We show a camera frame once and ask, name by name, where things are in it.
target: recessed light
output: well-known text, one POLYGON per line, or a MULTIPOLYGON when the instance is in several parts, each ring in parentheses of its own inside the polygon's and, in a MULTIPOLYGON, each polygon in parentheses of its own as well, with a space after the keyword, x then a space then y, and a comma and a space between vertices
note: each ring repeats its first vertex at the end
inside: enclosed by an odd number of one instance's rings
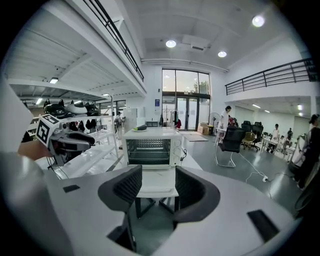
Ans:
POLYGON ((39 105, 42 102, 42 98, 38 98, 38 100, 36 101, 36 105, 39 105))
POLYGON ((59 80, 58 77, 52 77, 49 83, 55 84, 56 82, 58 82, 58 80, 59 80))
POLYGON ((176 41, 174 41, 174 40, 168 40, 168 41, 166 41, 166 43, 165 43, 165 45, 167 46, 167 47, 169 47, 169 48, 173 48, 173 47, 175 47, 176 46, 176 41))
POLYGON ((259 28, 265 24, 265 19, 261 16, 255 16, 252 19, 252 24, 259 28))
POLYGON ((219 56, 220 58, 224 58, 224 57, 227 56, 227 53, 226 53, 225 51, 220 51, 220 52, 218 53, 218 56, 219 56))

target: floor mat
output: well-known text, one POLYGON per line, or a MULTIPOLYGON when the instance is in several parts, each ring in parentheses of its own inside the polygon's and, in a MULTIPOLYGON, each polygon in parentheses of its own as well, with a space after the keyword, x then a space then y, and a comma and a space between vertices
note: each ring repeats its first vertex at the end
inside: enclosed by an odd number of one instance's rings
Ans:
POLYGON ((200 135, 184 135, 190 142, 207 142, 208 140, 200 135))
POLYGON ((188 130, 182 130, 182 131, 179 131, 179 133, 181 135, 201 135, 200 132, 197 132, 197 131, 188 131, 188 130))

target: toaster oven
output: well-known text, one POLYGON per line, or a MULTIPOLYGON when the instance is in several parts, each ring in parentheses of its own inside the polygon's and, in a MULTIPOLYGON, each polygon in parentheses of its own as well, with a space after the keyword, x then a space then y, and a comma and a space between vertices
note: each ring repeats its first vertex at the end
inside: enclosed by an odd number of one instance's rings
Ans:
POLYGON ((170 127, 128 131, 122 138, 127 165, 145 169, 170 168, 181 164, 182 136, 170 127))

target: air vent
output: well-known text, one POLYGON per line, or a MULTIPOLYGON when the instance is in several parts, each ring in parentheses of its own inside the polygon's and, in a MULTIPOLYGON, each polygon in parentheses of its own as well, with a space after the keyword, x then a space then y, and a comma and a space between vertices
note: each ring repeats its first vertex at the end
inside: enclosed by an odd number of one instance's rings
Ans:
POLYGON ((204 50, 204 48, 196 47, 196 46, 193 46, 193 45, 191 45, 191 48, 195 49, 195 50, 199 50, 199 51, 203 51, 204 50))

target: tree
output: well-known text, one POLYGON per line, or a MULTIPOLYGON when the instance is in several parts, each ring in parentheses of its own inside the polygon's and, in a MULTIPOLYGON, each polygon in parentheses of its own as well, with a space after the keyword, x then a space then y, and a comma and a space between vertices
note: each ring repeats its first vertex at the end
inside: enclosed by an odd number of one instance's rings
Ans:
POLYGON ((208 81, 201 82, 200 83, 200 91, 198 91, 198 83, 197 82, 194 83, 193 87, 194 87, 195 93, 207 94, 208 89, 209 89, 209 82, 208 81))

